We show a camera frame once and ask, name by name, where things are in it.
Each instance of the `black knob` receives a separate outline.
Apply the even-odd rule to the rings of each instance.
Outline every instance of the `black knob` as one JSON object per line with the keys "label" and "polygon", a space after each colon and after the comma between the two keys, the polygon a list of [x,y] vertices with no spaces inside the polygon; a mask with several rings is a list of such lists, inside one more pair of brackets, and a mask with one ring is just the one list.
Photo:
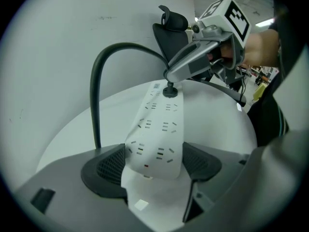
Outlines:
{"label": "black knob", "polygon": [[192,30],[193,30],[194,33],[198,33],[199,32],[198,25],[193,25]]}

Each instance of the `black pad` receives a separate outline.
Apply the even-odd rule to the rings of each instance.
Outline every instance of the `black pad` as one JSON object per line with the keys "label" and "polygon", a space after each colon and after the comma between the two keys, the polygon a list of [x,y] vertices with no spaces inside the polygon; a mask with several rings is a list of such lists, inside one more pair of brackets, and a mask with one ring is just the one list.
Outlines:
{"label": "black pad", "polygon": [[121,187],[121,175],[125,167],[125,145],[121,144],[91,160],[82,168],[84,184],[104,198],[126,198]]}
{"label": "black pad", "polygon": [[222,168],[218,158],[186,142],[183,143],[183,165],[193,181],[207,181]]}
{"label": "black pad", "polygon": [[54,190],[40,188],[31,200],[31,204],[44,214],[54,194]]}

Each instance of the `ceiling light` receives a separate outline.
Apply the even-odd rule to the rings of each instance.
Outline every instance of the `ceiling light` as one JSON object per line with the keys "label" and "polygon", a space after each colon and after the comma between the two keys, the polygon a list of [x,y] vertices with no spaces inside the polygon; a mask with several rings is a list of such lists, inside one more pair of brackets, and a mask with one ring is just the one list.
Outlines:
{"label": "ceiling light", "polygon": [[259,28],[261,27],[265,27],[265,26],[269,26],[270,24],[272,24],[274,22],[274,18],[271,18],[269,20],[266,20],[266,21],[262,21],[260,23],[257,23],[256,26],[258,26]]}

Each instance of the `white wall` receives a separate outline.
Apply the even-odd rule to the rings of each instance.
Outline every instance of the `white wall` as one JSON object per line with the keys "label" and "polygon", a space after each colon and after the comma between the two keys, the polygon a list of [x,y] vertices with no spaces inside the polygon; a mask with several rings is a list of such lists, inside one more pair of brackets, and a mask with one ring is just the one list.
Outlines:
{"label": "white wall", "polygon": [[[12,190],[35,173],[54,136],[89,107],[91,68],[103,48],[136,42],[160,53],[152,24],[160,22],[161,4],[194,22],[193,0],[24,3],[0,45],[0,163]],[[100,98],[161,79],[163,70],[145,53],[116,53],[103,70]]]}

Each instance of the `chair backrest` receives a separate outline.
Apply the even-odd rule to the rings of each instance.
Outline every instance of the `chair backrest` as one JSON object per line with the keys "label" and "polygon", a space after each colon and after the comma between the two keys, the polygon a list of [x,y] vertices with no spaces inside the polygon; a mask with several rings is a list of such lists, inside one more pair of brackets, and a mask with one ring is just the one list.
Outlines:
{"label": "chair backrest", "polygon": [[170,60],[188,44],[186,32],[166,30],[161,24],[153,24],[154,36],[164,58]]}

